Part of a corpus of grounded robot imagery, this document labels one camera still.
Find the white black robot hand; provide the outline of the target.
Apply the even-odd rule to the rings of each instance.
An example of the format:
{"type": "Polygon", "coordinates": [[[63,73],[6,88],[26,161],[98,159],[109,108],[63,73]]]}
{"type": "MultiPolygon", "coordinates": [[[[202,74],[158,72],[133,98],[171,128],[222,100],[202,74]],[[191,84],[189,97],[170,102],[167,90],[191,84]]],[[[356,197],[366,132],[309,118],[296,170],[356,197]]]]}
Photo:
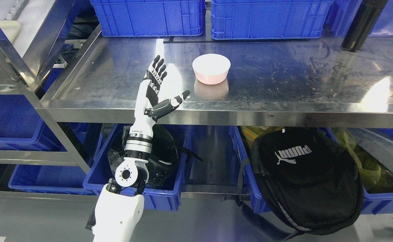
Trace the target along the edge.
{"type": "Polygon", "coordinates": [[[157,121],[176,110],[190,95],[190,90],[185,90],[180,95],[159,101],[158,94],[166,75],[164,58],[157,55],[139,85],[134,108],[135,122],[130,129],[131,134],[153,138],[152,128],[157,121]]]}

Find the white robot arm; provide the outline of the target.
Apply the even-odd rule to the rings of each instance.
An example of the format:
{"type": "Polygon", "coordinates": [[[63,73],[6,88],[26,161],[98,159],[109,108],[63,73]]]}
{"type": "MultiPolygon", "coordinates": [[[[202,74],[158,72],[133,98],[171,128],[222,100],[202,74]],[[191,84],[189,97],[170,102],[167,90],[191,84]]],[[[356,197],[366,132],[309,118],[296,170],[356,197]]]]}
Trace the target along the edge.
{"type": "Polygon", "coordinates": [[[129,242],[144,211],[143,191],[149,178],[152,125],[123,129],[120,146],[108,151],[114,177],[104,185],[94,208],[95,242],[129,242]]]}

